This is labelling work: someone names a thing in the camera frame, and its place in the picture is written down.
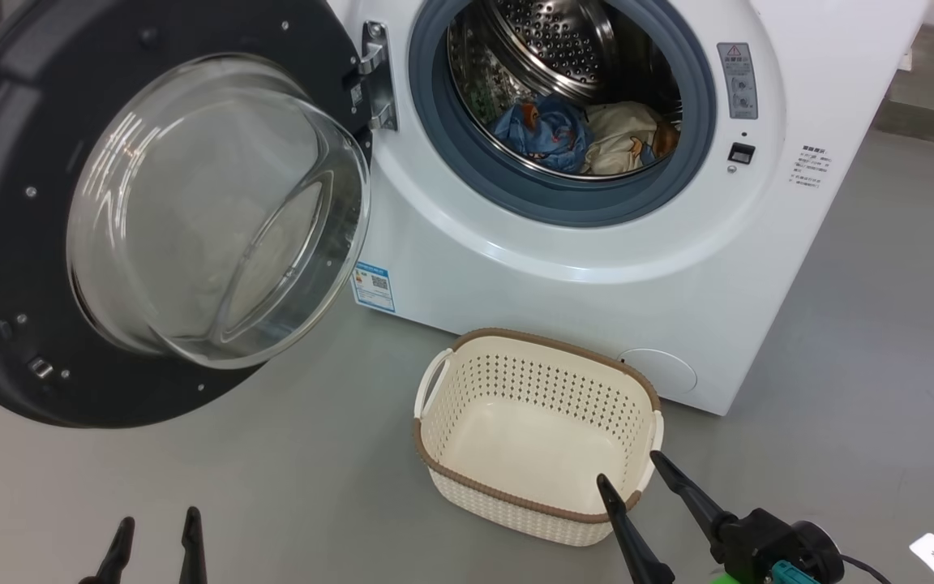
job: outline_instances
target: gray rubber seal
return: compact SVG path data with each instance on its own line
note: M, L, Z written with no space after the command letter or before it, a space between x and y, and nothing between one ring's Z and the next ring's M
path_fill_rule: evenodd
M475 128L452 85L445 29L470 0L430 0L409 49L410 88L427 137L469 187L535 221L600 226L630 221L679 194L705 162L716 122L715 83L701 45L667 0L607 0L651 36L672 67L686 122L674 154L651 170L605 182L538 173L498 151Z

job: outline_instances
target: transparent glass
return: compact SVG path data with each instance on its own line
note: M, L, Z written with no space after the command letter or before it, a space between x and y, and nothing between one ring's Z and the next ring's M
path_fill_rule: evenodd
M238 369L300 339L348 281L370 202L359 145L249 56L178 67L93 148L67 225L109 340Z

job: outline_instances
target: floor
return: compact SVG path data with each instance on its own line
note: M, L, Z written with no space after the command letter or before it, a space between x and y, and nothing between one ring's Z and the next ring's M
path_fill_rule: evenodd
M75 582L136 518L125 582L178 580L187 505L213 582L623 583L613 539L569 548L445 502L410 439L452 337L353 306L202 410L76 432L0 408L0 582ZM896 584L934 532L934 144L871 134L733 410L666 404L664 450L737 514L818 522ZM677 581L717 566L658 480L631 514ZM870 582L853 573L846 582Z

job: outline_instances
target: washing machine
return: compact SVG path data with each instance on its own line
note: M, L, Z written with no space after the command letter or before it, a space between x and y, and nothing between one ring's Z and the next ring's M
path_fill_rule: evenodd
M0 26L0 404L177 417L351 286L724 414L927 3L33 0ZM548 95L671 143L552 169L492 126Z

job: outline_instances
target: laundry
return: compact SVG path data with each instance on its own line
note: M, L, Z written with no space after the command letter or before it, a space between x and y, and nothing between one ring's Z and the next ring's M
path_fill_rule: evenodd
M621 174L641 169L674 151L679 130L636 102L586 108L593 144L586 149L586 174Z
M561 173L578 173L593 143L582 112L556 96L515 104L490 131L512 151Z

